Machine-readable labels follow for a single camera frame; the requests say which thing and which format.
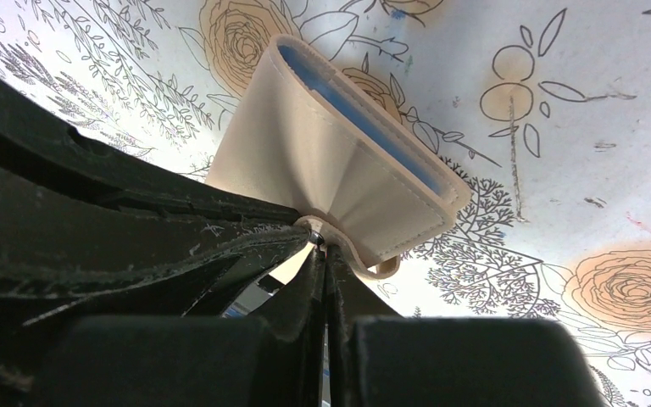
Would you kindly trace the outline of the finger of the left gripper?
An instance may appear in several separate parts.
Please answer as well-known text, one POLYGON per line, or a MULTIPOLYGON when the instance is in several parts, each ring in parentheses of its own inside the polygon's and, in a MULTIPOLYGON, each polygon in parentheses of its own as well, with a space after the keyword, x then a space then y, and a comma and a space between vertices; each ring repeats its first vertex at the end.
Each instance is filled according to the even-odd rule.
POLYGON ((0 406, 22 406, 46 355, 92 315, 216 315, 307 232, 223 196, 170 205, 93 179, 64 195, 0 166, 0 406))
POLYGON ((0 168, 109 209, 291 225, 292 208, 221 191, 82 136, 0 80, 0 168))

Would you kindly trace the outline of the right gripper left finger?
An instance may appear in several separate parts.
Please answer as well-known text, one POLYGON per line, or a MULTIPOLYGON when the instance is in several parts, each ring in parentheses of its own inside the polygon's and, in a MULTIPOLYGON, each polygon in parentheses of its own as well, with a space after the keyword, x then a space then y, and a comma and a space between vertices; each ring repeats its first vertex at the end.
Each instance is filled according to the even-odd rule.
POLYGON ((76 323, 36 377, 31 406, 319 406, 326 259, 238 318, 117 316, 76 323))

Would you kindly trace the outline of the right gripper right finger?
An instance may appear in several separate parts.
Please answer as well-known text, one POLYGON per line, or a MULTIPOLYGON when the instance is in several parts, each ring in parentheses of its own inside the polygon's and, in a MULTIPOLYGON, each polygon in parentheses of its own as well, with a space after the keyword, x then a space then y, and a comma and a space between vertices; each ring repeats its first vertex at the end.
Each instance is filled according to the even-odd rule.
POLYGON ((544 319, 406 318, 325 252, 335 406, 600 406, 573 338, 544 319))

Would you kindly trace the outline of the tan leather card holder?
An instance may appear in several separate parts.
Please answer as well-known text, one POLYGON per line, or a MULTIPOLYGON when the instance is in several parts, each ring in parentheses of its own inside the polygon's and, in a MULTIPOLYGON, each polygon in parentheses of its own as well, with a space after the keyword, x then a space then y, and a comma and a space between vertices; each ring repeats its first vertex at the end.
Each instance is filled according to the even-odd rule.
POLYGON ((453 228, 468 185, 382 106, 306 42, 271 39, 206 178, 209 186, 295 209, 298 224, 336 244, 371 280, 393 276, 401 254, 453 228), (279 54, 294 47, 442 189, 435 193, 320 94, 279 54))

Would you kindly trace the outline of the blue credit card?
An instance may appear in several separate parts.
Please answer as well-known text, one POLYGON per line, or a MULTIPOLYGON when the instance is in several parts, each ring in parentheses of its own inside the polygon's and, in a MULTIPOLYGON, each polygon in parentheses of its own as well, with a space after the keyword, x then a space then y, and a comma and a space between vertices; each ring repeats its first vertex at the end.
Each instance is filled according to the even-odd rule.
POLYGON ((361 130, 370 140, 375 142, 387 154, 405 167, 412 175, 422 181, 429 189, 439 193, 442 189, 437 185, 434 176, 415 159, 407 156, 404 148, 392 141, 384 131, 376 128, 373 119, 368 119, 365 113, 357 110, 355 102, 349 102, 336 88, 327 80, 324 74, 318 73, 316 68, 306 62, 305 57, 294 47, 280 45, 279 54, 289 65, 294 74, 307 86, 309 90, 320 94, 335 110, 342 114, 349 122, 361 130))

